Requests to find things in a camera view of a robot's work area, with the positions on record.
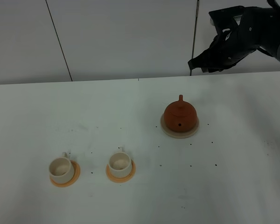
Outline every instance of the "white teacup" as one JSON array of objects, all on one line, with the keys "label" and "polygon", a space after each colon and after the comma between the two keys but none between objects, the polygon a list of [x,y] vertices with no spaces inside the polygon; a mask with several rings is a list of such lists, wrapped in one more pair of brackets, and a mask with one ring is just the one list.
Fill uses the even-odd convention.
[{"label": "white teacup", "polygon": [[111,174],[117,178],[128,176],[132,171],[132,160],[125,152],[117,152],[110,157],[109,169]]},{"label": "white teacup", "polygon": [[49,166],[50,177],[55,183],[67,183],[70,181],[75,170],[66,153],[62,157],[54,159]]}]

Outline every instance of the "cup handle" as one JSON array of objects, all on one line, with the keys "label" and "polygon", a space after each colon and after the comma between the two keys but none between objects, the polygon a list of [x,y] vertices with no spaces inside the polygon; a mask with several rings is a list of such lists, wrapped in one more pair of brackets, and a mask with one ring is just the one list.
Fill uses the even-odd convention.
[{"label": "cup handle", "polygon": [[69,158],[66,152],[62,153],[62,157]]}]

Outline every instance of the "brown clay teapot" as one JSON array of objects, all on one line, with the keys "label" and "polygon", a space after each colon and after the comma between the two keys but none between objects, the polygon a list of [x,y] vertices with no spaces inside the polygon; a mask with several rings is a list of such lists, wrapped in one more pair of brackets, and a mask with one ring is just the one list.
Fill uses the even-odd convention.
[{"label": "brown clay teapot", "polygon": [[188,132],[197,124],[197,113],[195,108],[182,100],[169,104],[164,112],[164,121],[167,128],[174,132]]}]

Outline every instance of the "white wall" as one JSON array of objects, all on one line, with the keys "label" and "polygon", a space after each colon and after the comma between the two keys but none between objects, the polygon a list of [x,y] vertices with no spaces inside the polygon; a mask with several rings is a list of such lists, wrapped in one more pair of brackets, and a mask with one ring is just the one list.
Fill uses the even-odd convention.
[{"label": "white wall", "polygon": [[[217,35],[215,27],[210,24],[210,11],[228,8],[233,6],[256,6],[270,7],[266,0],[200,0],[199,14],[197,20],[196,41],[194,57],[200,55],[204,50],[209,48],[210,43]],[[266,56],[258,51],[248,55],[235,67],[216,72],[214,74],[262,72],[262,71],[280,71],[280,62],[275,58]],[[192,75],[203,74],[200,68],[194,69]]]},{"label": "white wall", "polygon": [[73,80],[189,75],[196,0],[48,0]]},{"label": "white wall", "polygon": [[45,0],[0,0],[0,84],[70,81]]}]

